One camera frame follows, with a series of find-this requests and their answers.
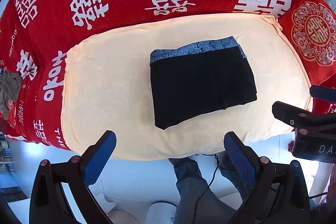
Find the person's leg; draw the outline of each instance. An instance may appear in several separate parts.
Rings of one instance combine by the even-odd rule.
[[[251,191],[252,187],[246,186],[243,183],[226,151],[217,153],[217,156],[219,158],[219,169],[222,176],[231,181],[240,193],[241,199],[244,200]]]
[[[191,224],[196,201],[204,193],[208,183],[202,178],[196,161],[184,158],[173,165],[177,177],[176,186],[181,196],[174,224]],[[236,210],[221,202],[210,189],[207,189],[198,202],[195,224],[225,224],[231,220],[235,212]]]
[[[310,207],[310,210],[314,210],[317,206],[319,206],[313,199],[310,199],[309,200],[309,207]]]

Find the black fabric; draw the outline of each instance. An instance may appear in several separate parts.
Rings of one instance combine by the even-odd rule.
[[[257,100],[254,76],[239,47],[161,59],[151,64],[155,126]]]

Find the blue patterned fabric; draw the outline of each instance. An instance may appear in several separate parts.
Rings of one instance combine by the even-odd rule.
[[[256,185],[256,170],[229,134],[224,136],[224,147],[241,180],[246,186],[254,187]]]
[[[192,43],[186,46],[182,46],[175,50],[154,50],[151,53],[150,64],[160,59],[171,58],[171,57],[176,57],[176,56],[183,56],[183,55],[190,55],[190,54],[199,54],[202,52],[223,50],[225,48],[231,48],[231,47],[237,47],[237,46],[240,49],[241,56],[243,58],[247,58],[242,48],[235,40],[235,38],[227,37],[227,38],[218,39],[218,40],[206,40],[206,41],[195,42],[195,43]]]
[[[100,145],[94,156],[85,166],[83,182],[86,187],[89,187],[89,185],[95,184],[97,182],[116,145],[117,137],[115,133],[111,131],[110,134],[105,138],[104,142]]]

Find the patterned waistband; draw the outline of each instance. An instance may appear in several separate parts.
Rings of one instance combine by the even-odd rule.
[[[227,37],[227,38],[218,39],[218,40],[206,40],[206,41],[195,42],[189,45],[182,46],[175,50],[154,50],[151,53],[150,64],[160,59],[171,58],[171,57],[176,57],[176,56],[183,56],[183,55],[190,55],[190,54],[199,54],[202,52],[223,50],[226,48],[232,48],[232,47],[237,47],[237,46],[240,49],[241,56],[243,58],[247,58],[242,48],[235,40],[235,38]]]

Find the grey cloth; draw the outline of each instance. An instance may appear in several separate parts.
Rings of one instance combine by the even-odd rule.
[[[7,70],[0,75],[0,111],[6,120],[8,120],[9,116],[6,102],[8,99],[14,102],[17,101],[21,83],[22,79],[17,72]]]
[[[14,102],[17,101],[21,83],[22,79],[17,72],[6,70],[0,75],[0,89]]]

